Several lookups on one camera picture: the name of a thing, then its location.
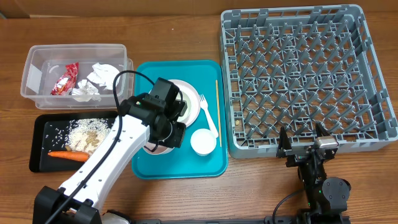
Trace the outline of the pile of rice and nuts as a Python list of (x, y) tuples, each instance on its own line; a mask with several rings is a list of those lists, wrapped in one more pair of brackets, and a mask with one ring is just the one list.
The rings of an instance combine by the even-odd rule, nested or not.
[(55, 131), (53, 151), (85, 152), (92, 155), (108, 135), (112, 121), (106, 118), (73, 119), (50, 125)]

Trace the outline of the small bowl with nuts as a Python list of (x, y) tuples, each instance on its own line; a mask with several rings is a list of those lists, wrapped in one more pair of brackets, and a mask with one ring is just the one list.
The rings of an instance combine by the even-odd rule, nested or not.
[(146, 153), (151, 154), (151, 155), (161, 155), (161, 154), (167, 154), (171, 152), (174, 148), (169, 148), (165, 146), (158, 145), (157, 149), (152, 151), (153, 148), (155, 148), (156, 145), (153, 143), (148, 142), (143, 149), (146, 151)]

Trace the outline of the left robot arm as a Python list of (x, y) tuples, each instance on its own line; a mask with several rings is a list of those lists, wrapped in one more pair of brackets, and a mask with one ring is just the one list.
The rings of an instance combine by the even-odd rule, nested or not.
[(122, 213), (100, 211), (121, 172), (148, 142), (180, 147), (185, 124), (182, 93), (143, 93), (121, 104), (111, 131), (90, 158), (58, 189), (43, 187), (34, 201), (34, 223), (130, 223)]

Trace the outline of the white napkin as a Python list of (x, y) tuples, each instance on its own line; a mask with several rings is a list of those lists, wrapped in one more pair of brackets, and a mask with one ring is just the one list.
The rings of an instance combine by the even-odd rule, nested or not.
[(78, 102), (101, 101), (97, 87), (85, 79), (77, 83), (77, 88), (72, 89), (71, 95), (75, 96), (75, 100)]
[(96, 63), (92, 65), (93, 71), (87, 76), (89, 81), (103, 87), (104, 90), (113, 90), (113, 82), (119, 70), (110, 64)]

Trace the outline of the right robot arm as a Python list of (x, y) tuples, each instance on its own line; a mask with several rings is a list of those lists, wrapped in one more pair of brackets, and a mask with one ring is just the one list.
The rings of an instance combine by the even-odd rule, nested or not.
[[(283, 198), (272, 213), (272, 223), (281, 221), (295, 224), (310, 223), (349, 223), (349, 217), (342, 213), (347, 210), (350, 183), (338, 177), (328, 177), (324, 163), (335, 158), (338, 150), (337, 140), (322, 126), (315, 125), (317, 137), (313, 145), (303, 149), (294, 150), (287, 131), (280, 129), (280, 142), (276, 156), (286, 158), (287, 167), (296, 167), (298, 177), (303, 183), (303, 188)], [(297, 210), (297, 214), (291, 217), (277, 217), (279, 207), (288, 199), (306, 193), (308, 208)]]

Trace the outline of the orange carrot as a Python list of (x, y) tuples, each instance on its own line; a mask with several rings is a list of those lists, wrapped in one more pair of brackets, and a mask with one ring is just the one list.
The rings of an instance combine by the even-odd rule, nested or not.
[(86, 162), (90, 158), (88, 153), (78, 151), (52, 151), (48, 152), (47, 155), (50, 157), (57, 157), (78, 162)]

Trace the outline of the red snack wrapper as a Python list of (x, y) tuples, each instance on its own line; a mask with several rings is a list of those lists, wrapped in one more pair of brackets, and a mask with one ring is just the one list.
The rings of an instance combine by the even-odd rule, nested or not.
[(58, 79), (50, 92), (51, 95), (69, 95), (76, 85), (79, 63), (65, 66), (66, 72)]

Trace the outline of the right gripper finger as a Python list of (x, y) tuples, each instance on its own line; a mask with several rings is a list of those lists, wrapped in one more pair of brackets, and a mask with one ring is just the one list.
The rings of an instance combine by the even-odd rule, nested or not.
[(325, 129), (321, 122), (317, 122), (315, 124), (315, 132), (317, 134), (317, 138), (331, 137), (331, 134)]
[(278, 158), (287, 157), (292, 152), (292, 146), (287, 136), (285, 128), (282, 126), (279, 133), (279, 145), (276, 156)]

